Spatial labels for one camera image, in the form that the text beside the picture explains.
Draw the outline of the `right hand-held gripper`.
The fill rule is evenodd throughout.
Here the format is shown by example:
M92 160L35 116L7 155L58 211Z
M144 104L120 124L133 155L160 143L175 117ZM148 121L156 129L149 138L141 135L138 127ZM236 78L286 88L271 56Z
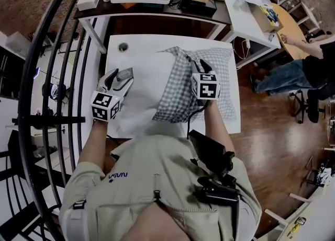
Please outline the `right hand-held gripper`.
M221 86L212 65L203 59L200 59L200 64L204 73L201 72L196 61L192 62L192 92L197 104L202 107L208 100L219 98Z

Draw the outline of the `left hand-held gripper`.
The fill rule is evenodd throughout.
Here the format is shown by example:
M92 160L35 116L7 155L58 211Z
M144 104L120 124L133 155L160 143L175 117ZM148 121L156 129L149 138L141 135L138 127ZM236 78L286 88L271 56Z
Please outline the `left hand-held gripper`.
M133 85L134 78L122 81L118 87L111 89L119 72L115 68L102 76L98 82L98 90L91 97L92 117L96 120L110 121L120 113L122 103Z

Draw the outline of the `white pillow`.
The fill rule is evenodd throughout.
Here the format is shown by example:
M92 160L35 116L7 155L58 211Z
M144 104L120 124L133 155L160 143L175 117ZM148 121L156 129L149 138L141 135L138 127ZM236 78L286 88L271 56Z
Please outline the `white pillow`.
M122 70L131 67L134 76L133 85L122 103L121 112L113 123L119 138L130 139L155 134L185 136L180 123L153 120L174 61L175 57L172 54L157 52L128 56L118 62L117 67Z

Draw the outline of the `grey checked pillowcase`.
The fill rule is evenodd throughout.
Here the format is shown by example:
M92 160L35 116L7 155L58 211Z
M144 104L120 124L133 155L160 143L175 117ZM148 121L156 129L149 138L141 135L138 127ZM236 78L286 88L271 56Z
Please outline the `grey checked pillowcase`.
M191 75L193 62L197 64L201 71L204 71L204 67L200 64L201 60L213 65L218 75L221 90L217 105L222 118L224 120L235 120L237 118L230 97L229 84L228 62L232 57L232 50L211 48L186 51L175 46L166 49L165 52L171 53L175 57L175 62L153 120L185 123L194 111L200 109L196 96L192 92Z

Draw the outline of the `person's left forearm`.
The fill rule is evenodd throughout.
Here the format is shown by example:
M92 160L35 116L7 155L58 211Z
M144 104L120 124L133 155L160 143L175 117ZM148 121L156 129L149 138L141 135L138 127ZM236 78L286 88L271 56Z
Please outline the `person's left forearm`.
M97 120L94 122L89 137L82 149L78 163L88 162L104 168L106 156L106 139L108 123Z

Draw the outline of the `person's right forearm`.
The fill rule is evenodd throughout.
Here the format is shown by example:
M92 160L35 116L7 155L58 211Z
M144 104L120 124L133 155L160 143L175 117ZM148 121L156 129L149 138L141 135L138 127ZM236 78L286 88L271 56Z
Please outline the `person's right forearm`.
M235 152L232 140L227 132L224 121L215 100L210 100L204 110L205 135L222 144L227 151Z

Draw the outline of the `white side table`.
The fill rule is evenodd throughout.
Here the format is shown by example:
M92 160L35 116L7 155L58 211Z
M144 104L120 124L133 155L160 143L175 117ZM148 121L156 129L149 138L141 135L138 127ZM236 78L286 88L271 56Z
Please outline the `white side table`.
M254 62L256 59L267 55L268 53L281 47L277 34L265 33L259 27L257 21L253 17L249 3L259 6L265 6L262 0L244 0L243 6L240 9L235 9L233 3L235 0L225 0L229 16L231 19L230 31L222 39L223 42L234 43L235 38L248 39L263 45L263 48L256 51L254 54L247 56L236 64L237 69Z

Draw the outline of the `black box device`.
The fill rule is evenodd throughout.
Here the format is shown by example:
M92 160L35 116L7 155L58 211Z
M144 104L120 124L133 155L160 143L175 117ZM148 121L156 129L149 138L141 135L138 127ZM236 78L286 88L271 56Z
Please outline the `black box device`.
M204 15L208 17L212 17L217 11L216 4L213 0L209 0L207 3L193 0L181 0L178 4L178 9L186 13Z

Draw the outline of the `black metal railing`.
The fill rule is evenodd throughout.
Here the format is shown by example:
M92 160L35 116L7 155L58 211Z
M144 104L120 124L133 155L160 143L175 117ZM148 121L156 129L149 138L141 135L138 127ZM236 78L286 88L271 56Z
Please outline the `black metal railing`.
M42 125L42 137L44 143L44 158L47 164L47 174L49 183L56 201L56 205L53 208L60 208L61 200L59 193L56 188L56 183L53 180L53 171L51 167L50 153L49 153L49 139L48 139L48 126L57 126L57 140L60 141L60 127L61 125L67 124L70 129L72 129L72 124L79 124L85 122L85 118L79 116L69 116L61 115L61 103L57 103L57 111L55 116L50 116L48 111L48 98L47 89L50 87L51 75L54 66L55 55L57 51L57 46L60 43L61 37L63 35L66 23L70 17L70 14L74 8L77 0L72 0L68 12L63 19L63 22L58 30L55 38L53 49L50 55L50 60L48 63L48 69L44 82L44 92L42 101L42 115L32 115L30 114L31 108L31 97L32 97L32 87L33 87L33 76L36 70L38 58L42 49L44 39L47 36L48 29L51 22L59 9L63 0L52 0L47 7L45 13L43 14L41 21L36 29L34 37L32 39L31 46L29 48L28 54L26 56L26 61L24 63L23 75L20 83L20 93L18 102L18 136L19 136L19 146L21 161L23 165L24 174L26 177L26 182L30 189L35 206L42 219L42 230L44 230L44 225L48 228L49 232L53 236L55 241L65 241L64 236L60 230L53 217L52 209L48 208L44 196L42 194L42 189L40 182L38 181L38 172L36 166L30 155L31 143L31 126L34 123Z

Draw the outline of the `dark-top table white legs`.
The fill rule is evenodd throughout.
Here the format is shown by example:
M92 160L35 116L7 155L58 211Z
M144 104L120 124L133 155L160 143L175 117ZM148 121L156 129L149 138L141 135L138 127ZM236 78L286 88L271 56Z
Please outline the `dark-top table white legs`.
M103 40L101 40L99 34L95 31L91 24L91 19L117 16L163 16L199 20L215 25L213 30L206 37L207 39L214 40L226 26L231 25L231 19L226 4L224 2L216 2L216 7L217 10L214 15L212 17L207 17L200 14L189 14L182 10L174 9L169 5L164 5L163 8L153 8L137 4L125 9L120 4L100 1L95 9L84 11L77 10L74 19L77 19L81 23L86 33L96 44L98 50L102 54L106 54L107 50L103 44Z

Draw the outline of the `open cardboard box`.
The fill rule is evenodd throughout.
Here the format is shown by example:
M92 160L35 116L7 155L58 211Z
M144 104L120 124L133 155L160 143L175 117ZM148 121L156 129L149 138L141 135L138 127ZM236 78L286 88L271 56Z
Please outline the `open cardboard box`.
M278 14L266 5L259 6L253 3L248 4L250 11L257 21L261 30L265 33L276 33L283 28Z

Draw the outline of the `person's beige vest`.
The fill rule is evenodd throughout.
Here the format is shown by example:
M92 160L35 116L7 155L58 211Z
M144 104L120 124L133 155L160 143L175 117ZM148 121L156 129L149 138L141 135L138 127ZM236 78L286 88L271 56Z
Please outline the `person's beige vest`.
M66 241L120 241L157 200L193 241L252 240L262 211L240 159L232 160L231 175L241 192L234 224L231 207L201 203L193 196L198 178L206 172L191 162L195 150L189 141L145 136L115 152L119 159L110 173L82 162L68 181L59 214Z

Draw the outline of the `round wooden table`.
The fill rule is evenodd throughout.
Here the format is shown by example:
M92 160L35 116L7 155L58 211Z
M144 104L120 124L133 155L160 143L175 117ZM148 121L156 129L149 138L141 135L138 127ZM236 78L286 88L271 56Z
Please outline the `round wooden table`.
M285 44L281 40L280 38L281 34L293 37L300 41L305 41L306 39L299 25L284 8L274 3L272 3L271 5L273 7L274 12L278 14L279 21L282 23L283 26L283 28L277 32L277 35L280 39L280 43L283 46L282 50L285 49L285 51L292 57L293 60L304 59L307 56L309 56L308 53L292 45Z

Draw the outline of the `black office chair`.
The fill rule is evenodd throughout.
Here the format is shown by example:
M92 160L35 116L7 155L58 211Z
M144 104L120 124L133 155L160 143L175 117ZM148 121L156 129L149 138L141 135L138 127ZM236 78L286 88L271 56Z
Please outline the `black office chair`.
M321 100L326 100L335 95L335 82L329 82L320 89L309 89L307 91L307 98L304 99L302 90L298 90L295 93L289 93L289 97L293 97L299 104L299 109L291 114L292 117L297 117L301 114L301 119L297 120L298 124L303 124L304 115L310 122L318 123L319 114L323 113L324 118L326 117L326 108L319 108L319 102Z

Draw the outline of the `black clamp mount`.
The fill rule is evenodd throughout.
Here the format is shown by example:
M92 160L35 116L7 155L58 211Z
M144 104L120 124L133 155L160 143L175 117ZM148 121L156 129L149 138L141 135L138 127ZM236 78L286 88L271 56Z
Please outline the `black clamp mount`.
M239 201L240 190L222 185L210 177L199 177L197 182L201 187L193 192L198 201L216 205L228 205Z

